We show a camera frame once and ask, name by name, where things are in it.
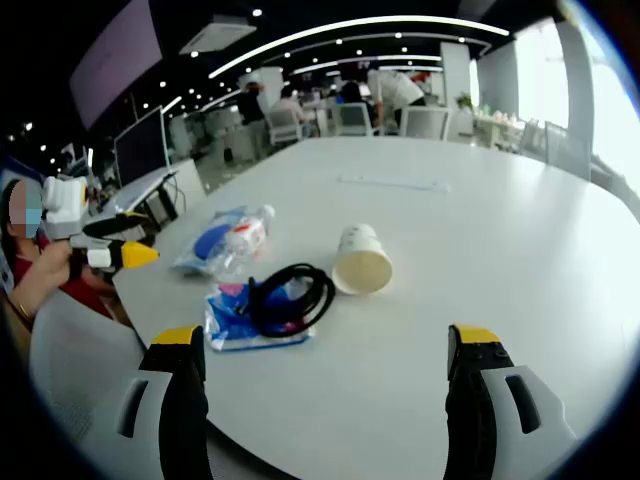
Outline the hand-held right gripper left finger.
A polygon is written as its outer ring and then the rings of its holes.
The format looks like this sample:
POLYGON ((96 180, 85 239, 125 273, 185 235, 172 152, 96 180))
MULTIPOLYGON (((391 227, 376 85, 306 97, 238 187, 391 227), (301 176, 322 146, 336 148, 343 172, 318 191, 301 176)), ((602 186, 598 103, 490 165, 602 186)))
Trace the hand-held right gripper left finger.
POLYGON ((89 458, 107 479, 210 479, 203 328, 158 335, 93 410, 89 458))

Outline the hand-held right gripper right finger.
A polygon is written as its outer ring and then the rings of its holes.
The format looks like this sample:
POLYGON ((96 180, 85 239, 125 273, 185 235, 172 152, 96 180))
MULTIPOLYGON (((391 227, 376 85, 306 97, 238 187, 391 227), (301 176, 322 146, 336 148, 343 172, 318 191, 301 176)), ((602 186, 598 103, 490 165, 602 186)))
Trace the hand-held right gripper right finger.
POLYGON ((545 479, 577 439, 562 400, 493 332, 448 330, 446 479, 545 479))

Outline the person's left hand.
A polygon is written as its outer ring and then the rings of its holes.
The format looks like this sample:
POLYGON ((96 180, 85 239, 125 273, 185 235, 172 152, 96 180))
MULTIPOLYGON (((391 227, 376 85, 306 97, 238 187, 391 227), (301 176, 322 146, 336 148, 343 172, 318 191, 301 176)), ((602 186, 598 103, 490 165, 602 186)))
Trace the person's left hand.
POLYGON ((54 286, 79 278, 84 267, 82 253, 69 240, 48 244, 32 263, 34 271, 54 286))

